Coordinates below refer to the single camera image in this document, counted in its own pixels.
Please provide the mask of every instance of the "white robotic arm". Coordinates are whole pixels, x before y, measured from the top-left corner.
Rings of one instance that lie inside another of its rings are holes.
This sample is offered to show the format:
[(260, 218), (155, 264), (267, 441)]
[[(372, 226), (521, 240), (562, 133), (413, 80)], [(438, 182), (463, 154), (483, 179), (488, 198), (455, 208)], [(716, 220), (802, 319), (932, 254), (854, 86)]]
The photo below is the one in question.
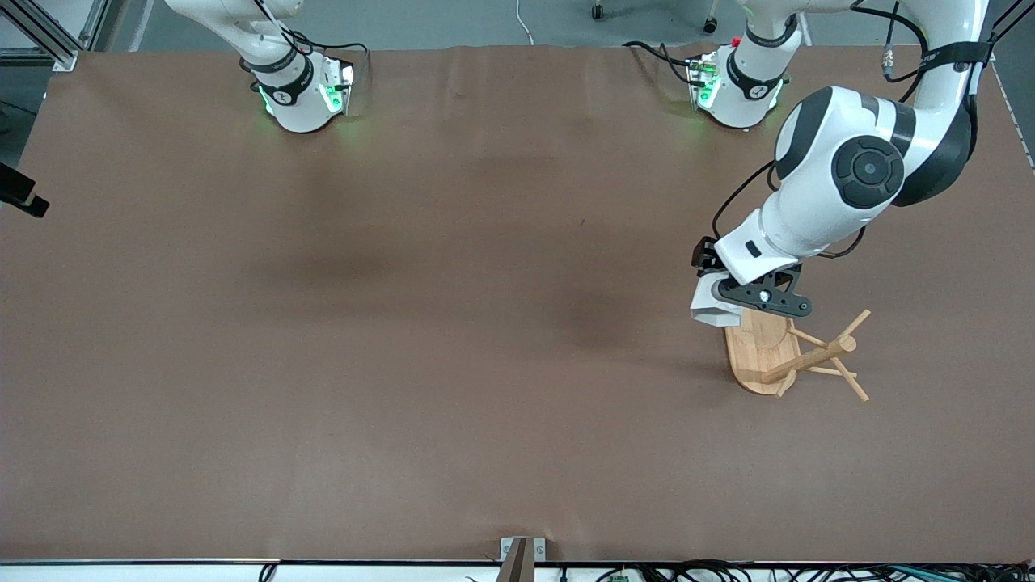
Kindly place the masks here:
[[(719, 122), (739, 127), (757, 123), (769, 110), (797, 49), (800, 32), (788, 12), (844, 10), (859, 2), (737, 1), (748, 12), (749, 32), (738, 47), (706, 59), (714, 71), (698, 68), (709, 86), (697, 98)], [(889, 205), (926, 200), (959, 176), (974, 143), (972, 97), (990, 51), (977, 42), (987, 0), (901, 3), (935, 47), (921, 61), (915, 106), (840, 87), (802, 100), (776, 141), (780, 187), (732, 232), (705, 238), (694, 252), (701, 277), (691, 303), (694, 319), (738, 325), (744, 308), (808, 315), (810, 301), (794, 294), (801, 261), (852, 235)]]
[(352, 65), (318, 51), (303, 52), (286, 35), (279, 19), (291, 18), (304, 0), (166, 0), (176, 12), (229, 42), (259, 81), (266, 111), (289, 132), (323, 127), (345, 113)]

